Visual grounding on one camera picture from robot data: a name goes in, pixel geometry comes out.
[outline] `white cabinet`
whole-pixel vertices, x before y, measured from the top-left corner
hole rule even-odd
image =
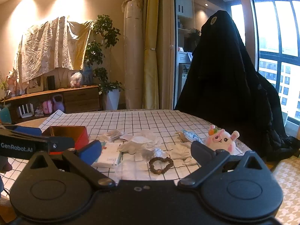
[[[176,11],[180,16],[193,18],[192,0],[176,0]]]

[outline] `yellow curtain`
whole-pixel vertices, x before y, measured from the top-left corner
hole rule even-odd
[[[145,23],[145,67],[144,67],[144,108],[158,109],[158,73],[156,60],[156,41],[158,28],[158,1],[144,1]]]

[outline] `doll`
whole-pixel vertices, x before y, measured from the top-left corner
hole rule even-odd
[[[205,145],[212,150],[223,149],[231,155],[236,148],[235,140],[240,136],[238,131],[234,131],[231,135],[224,129],[217,130],[215,125],[210,126],[208,137],[205,139]]]
[[[6,76],[7,84],[8,84],[8,90],[11,93],[11,97],[16,96],[16,86],[15,81],[17,80],[17,72],[16,70],[9,71],[8,75]]]

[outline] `black coat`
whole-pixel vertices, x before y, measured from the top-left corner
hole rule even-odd
[[[216,12],[202,26],[176,110],[229,133],[239,131],[242,142],[270,161],[288,158],[300,148],[300,141],[285,133],[277,91],[256,72],[226,11]]]

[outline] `houndstooth fabric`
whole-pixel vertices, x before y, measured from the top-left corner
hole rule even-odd
[[[273,175],[284,195],[276,218],[284,225],[298,225],[300,223],[300,159],[293,156],[282,160]]]

